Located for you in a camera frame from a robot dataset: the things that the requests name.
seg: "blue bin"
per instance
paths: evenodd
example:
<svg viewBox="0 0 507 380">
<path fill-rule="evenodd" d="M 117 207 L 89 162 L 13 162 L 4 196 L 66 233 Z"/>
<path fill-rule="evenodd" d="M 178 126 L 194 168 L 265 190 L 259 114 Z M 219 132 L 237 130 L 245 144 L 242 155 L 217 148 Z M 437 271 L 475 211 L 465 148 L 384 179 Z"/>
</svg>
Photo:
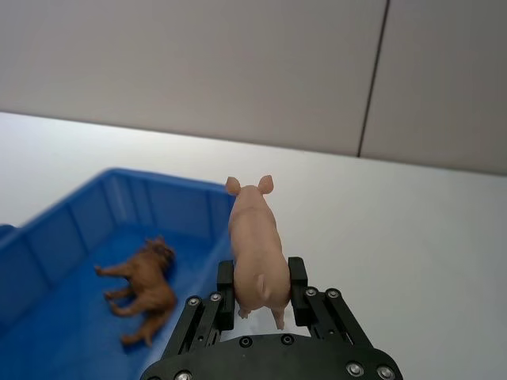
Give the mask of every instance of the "blue bin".
<svg viewBox="0 0 507 380">
<path fill-rule="evenodd" d="M 137 379 L 157 360 L 185 300 L 215 290 L 231 258 L 227 222 L 234 199 L 223 186 L 112 169 L 19 229 L 0 229 L 0 379 Z M 103 292 L 123 279 L 95 264 L 127 260 L 163 235 L 176 253 L 168 274 L 177 308 L 153 348 L 124 349 L 143 316 L 113 316 Z"/>
</svg>

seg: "dog figurine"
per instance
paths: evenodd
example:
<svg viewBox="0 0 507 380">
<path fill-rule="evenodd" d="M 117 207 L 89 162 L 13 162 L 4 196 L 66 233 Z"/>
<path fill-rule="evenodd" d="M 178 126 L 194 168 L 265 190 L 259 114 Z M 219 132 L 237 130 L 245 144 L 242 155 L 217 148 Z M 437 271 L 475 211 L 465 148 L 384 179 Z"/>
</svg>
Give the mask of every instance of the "dog figurine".
<svg viewBox="0 0 507 380">
<path fill-rule="evenodd" d="M 239 316 L 247 318 L 251 310 L 267 306 L 276 327 L 283 329 L 291 279 L 275 217 L 263 196 L 273 187 L 271 176 L 262 177 L 258 186 L 242 188 L 233 177 L 226 182 L 227 192 L 236 196 L 229 218 L 229 234 L 236 259 L 234 292 L 240 306 Z"/>
<path fill-rule="evenodd" d="M 166 282 L 164 273 L 174 260 L 174 251 L 164 242 L 163 237 L 146 240 L 130 260 L 108 268 L 95 266 L 99 276 L 124 277 L 128 287 L 118 291 L 106 291 L 104 297 L 109 301 L 113 314 L 119 317 L 130 317 L 145 313 L 146 319 L 133 335 L 123 335 L 123 345 L 134 344 L 144 340 L 151 346 L 153 335 L 166 323 L 176 306 L 176 295 Z M 119 307 L 113 299 L 135 296 L 134 301 L 126 307 Z"/>
</svg>

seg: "pig figurine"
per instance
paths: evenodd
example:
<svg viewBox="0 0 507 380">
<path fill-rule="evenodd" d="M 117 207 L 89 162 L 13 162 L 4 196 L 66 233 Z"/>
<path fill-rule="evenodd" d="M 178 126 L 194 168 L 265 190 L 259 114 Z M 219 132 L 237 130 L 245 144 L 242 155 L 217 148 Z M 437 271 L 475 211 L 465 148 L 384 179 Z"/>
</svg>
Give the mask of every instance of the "pig figurine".
<svg viewBox="0 0 507 380">
<path fill-rule="evenodd" d="M 250 311 L 267 306 L 276 327 L 283 329 L 291 279 L 275 217 L 263 197 L 273 190 L 273 179 L 264 176 L 258 186 L 242 188 L 236 178 L 229 177 L 226 189 L 236 196 L 229 218 L 229 234 L 236 259 L 234 292 L 239 316 L 247 318 Z"/>
</svg>

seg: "dog head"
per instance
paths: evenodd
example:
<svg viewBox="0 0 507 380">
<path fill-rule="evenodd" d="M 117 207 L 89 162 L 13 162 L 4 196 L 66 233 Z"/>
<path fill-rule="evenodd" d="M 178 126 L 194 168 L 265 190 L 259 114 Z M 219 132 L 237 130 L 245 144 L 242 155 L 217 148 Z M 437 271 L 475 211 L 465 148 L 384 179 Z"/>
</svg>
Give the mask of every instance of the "dog head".
<svg viewBox="0 0 507 380">
<path fill-rule="evenodd" d="M 174 251 L 167 246 L 163 236 L 158 236 L 155 240 L 146 240 L 145 252 L 154 254 L 160 268 L 165 271 L 174 261 Z"/>
</svg>

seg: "pig leg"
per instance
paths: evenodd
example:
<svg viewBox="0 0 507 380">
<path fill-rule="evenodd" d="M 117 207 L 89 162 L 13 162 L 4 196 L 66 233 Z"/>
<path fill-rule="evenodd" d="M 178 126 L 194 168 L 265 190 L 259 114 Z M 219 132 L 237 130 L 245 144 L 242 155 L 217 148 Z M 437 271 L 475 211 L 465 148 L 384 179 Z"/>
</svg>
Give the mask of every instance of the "pig leg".
<svg viewBox="0 0 507 380">
<path fill-rule="evenodd" d="M 284 310 L 285 309 L 271 309 L 273 318 L 275 318 L 276 328 L 279 330 L 284 329 Z"/>
<path fill-rule="evenodd" d="M 241 306 L 239 307 L 238 315 L 245 319 L 248 318 L 248 314 L 250 314 L 251 310 L 243 309 Z"/>
</svg>

